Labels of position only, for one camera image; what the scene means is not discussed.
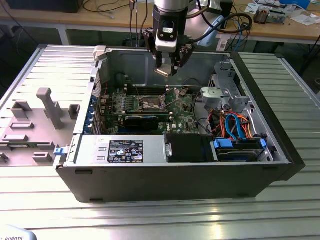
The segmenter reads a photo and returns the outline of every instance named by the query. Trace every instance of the metal case frame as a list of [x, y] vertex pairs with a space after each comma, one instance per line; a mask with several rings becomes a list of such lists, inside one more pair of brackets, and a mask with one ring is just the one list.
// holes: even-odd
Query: metal case frame
[[[241, 57], [237, 53], [209, 54], [222, 54], [230, 59], [289, 163], [56, 166], [58, 174], [78, 201], [136, 202], [255, 197], [271, 183], [287, 181], [305, 166]], [[74, 136], [70, 153], [79, 153], [82, 137], [82, 134]]]

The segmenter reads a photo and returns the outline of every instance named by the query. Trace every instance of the wooden workbench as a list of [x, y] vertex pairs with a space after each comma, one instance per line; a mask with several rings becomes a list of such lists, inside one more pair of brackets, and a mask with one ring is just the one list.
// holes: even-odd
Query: wooden workbench
[[[112, 3], [113, 0], [97, 0], [98, 5], [103, 3]], [[128, 4], [128, 0], [120, 0], [116, 4], [104, 6], [104, 10], [113, 9]], [[250, 3], [250, 0], [236, 0], [235, 7], [238, 12], [246, 9], [245, 5]], [[90, 10], [97, 10], [95, 0], [90, 1], [86, 7]], [[67, 29], [76, 30], [93, 30], [104, 32], [129, 32], [129, 6], [122, 7], [113, 11], [110, 17], [101, 15], [96, 12], [89, 12], [83, 8], [78, 13], [63, 13], [50, 11], [31, 11], [31, 10], [12, 10], [6, 5], [6, 9], [10, 14], [23, 26], [55, 28], [58, 29], [62, 44], [70, 45]], [[310, 4], [308, 10], [320, 11], [320, 6]], [[150, 28], [153, 25], [153, 4], [148, 4], [148, 18], [144, 25], [145, 28]], [[138, 4], [138, 26], [141, 26], [146, 14], [144, 3]], [[132, 27], [135, 28], [136, 16], [133, 13]], [[0, 25], [17, 25], [8, 14], [0, 6]], [[234, 29], [232, 22], [229, 22], [227, 29]], [[250, 40], [267, 41], [267, 42], [285, 42], [285, 43], [301, 43], [313, 44], [320, 34], [320, 24], [305, 26], [297, 23], [289, 18], [285, 20], [284, 25], [281, 24], [256, 24], [253, 23]], [[221, 42], [232, 38], [231, 34], [218, 34], [217, 38]]]

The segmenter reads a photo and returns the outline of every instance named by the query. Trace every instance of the slotted aluminum surface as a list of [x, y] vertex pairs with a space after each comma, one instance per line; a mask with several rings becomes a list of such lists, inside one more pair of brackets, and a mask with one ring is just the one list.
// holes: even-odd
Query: slotted aluminum surface
[[39, 88], [50, 88], [52, 100], [59, 102], [62, 109], [68, 109], [70, 104], [80, 104], [95, 66], [94, 49], [58, 45], [38, 49], [24, 75], [20, 79], [17, 77], [16, 88], [0, 110], [0, 136], [13, 117], [10, 109], [16, 101], [27, 101], [32, 109], [45, 108], [36, 96]]
[[[256, 56], [263, 61], [264, 55]], [[286, 70], [275, 57], [267, 57], [275, 67], [261, 62], [248, 68]], [[0, 168], [0, 220], [32, 230], [38, 240], [319, 239], [319, 131], [313, 125], [308, 129], [296, 125], [316, 122], [319, 109], [314, 103], [304, 107], [283, 103], [283, 98], [290, 98], [285, 97], [288, 92], [292, 96], [305, 92], [293, 78], [286, 79], [291, 84], [275, 85], [281, 79], [255, 74], [306, 163], [288, 182], [276, 182], [256, 198], [94, 204], [76, 201], [52, 167]], [[303, 95], [302, 99], [307, 103], [310, 98]]]

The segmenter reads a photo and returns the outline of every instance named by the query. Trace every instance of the table leg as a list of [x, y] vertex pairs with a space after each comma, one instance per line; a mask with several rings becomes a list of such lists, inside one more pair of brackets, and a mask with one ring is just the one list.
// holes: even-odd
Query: table leg
[[104, 37], [102, 35], [102, 31], [98, 31], [98, 39], [99, 39], [99, 44], [103, 45], [104, 44]]
[[59, 35], [60, 35], [60, 39], [61, 39], [62, 45], [72, 45], [71, 41], [69, 39], [69, 35], [67, 33], [66, 27], [65, 26], [59, 26], [57, 28], [57, 30], [59, 31]]
[[11, 26], [0, 25], [0, 27], [1, 27], [1, 30], [3, 30], [4, 33], [9, 36], [9, 38], [14, 38], [15, 37], [15, 33], [12, 31], [12, 27]]

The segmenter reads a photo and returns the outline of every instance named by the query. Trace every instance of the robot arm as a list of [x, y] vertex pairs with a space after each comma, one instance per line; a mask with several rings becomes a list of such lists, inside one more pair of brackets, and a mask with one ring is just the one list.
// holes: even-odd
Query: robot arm
[[[155, 71], [163, 76], [174, 76], [192, 55], [195, 46], [188, 44], [184, 35], [189, 10], [195, 0], [155, 0], [153, 29], [143, 33], [146, 47], [155, 59]], [[171, 65], [162, 63], [162, 53], [168, 53]]]

